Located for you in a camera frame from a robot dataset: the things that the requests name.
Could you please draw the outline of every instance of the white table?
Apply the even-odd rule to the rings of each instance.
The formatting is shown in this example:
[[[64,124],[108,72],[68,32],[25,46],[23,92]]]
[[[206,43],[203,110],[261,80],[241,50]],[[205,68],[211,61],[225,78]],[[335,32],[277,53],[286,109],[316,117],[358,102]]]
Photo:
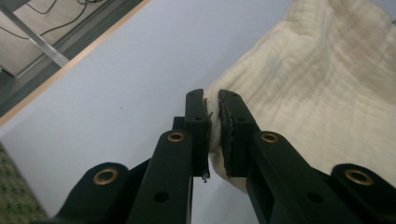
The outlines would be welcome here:
[[[208,87],[289,3],[152,0],[6,122],[0,141],[48,214],[93,166],[149,158],[185,94]],[[194,181],[192,223],[257,223],[248,196],[211,173]]]

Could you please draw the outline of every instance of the cloth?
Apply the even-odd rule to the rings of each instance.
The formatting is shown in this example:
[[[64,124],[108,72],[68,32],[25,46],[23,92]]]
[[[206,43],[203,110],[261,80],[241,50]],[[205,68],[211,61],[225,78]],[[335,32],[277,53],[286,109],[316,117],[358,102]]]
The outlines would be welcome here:
[[[396,27],[366,0],[295,0],[284,18],[207,90],[239,93],[261,130],[285,136],[305,160],[329,174],[354,163],[396,186]],[[225,174],[219,117],[210,160]]]

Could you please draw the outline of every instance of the white cloth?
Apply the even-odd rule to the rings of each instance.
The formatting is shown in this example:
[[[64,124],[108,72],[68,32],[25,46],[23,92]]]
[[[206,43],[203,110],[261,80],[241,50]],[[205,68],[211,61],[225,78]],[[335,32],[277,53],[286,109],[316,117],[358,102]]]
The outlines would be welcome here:
[[[367,167],[396,186],[396,27],[366,0],[295,0],[288,13],[206,91],[239,93],[263,131],[285,136],[327,174]],[[226,180],[219,117],[210,159]],[[245,191],[244,178],[232,184]]]

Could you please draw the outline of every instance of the folded cloth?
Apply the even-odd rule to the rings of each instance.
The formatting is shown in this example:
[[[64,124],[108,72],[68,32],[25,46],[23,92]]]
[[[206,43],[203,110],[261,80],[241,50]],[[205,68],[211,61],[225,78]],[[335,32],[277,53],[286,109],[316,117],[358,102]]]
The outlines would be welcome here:
[[[396,27],[367,0],[295,0],[283,18],[206,91],[239,93],[263,131],[285,136],[327,174],[339,163],[367,167],[396,186]],[[210,159],[225,174],[219,116]]]

